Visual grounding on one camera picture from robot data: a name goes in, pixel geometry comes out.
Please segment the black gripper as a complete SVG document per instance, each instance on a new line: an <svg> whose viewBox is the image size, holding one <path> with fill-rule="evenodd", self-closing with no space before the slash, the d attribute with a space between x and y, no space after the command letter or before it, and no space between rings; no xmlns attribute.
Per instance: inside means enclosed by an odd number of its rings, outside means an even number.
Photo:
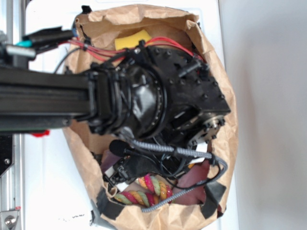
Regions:
<svg viewBox="0 0 307 230"><path fill-rule="evenodd" d="M169 155L143 155L127 153L110 166L103 167L104 179L123 191L129 184L145 175L159 175L170 181L178 180L190 169L205 160L202 158L176 158Z"/></svg>

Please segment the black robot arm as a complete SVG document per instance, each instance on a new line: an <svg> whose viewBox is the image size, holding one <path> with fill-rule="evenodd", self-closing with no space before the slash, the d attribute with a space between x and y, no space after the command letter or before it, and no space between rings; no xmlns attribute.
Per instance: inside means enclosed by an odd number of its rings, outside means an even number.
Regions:
<svg viewBox="0 0 307 230"><path fill-rule="evenodd" d="M201 57L163 37L141 40L113 52L79 74L21 68L37 53L72 43L77 50L102 50L73 39L71 30L47 29L19 45L0 45L0 131L42 134L86 122L94 134L114 134L110 150L119 161L106 173L112 186L155 173L178 179L188 165L206 159L218 171L190 189L219 179L227 163L196 146L216 138L230 107Z"/></svg>

